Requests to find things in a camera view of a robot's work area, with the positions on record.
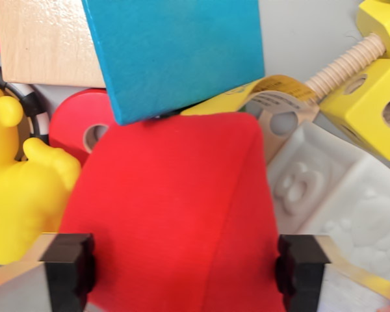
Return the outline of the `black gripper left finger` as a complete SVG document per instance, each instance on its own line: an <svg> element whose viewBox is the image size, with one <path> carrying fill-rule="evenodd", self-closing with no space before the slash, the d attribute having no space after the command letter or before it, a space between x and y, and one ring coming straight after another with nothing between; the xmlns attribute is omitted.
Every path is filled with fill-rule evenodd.
<svg viewBox="0 0 390 312"><path fill-rule="evenodd" d="M19 260L0 266L0 311L84 311L95 285L90 233L43 233Z"/></svg>

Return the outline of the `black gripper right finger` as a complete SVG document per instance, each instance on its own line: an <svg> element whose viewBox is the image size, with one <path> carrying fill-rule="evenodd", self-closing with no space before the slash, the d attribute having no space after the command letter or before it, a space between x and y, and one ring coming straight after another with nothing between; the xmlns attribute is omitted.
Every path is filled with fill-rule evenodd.
<svg viewBox="0 0 390 312"><path fill-rule="evenodd" d="M390 311L390 281L353 265L326 235L280 235L276 281L286 311Z"/></svg>

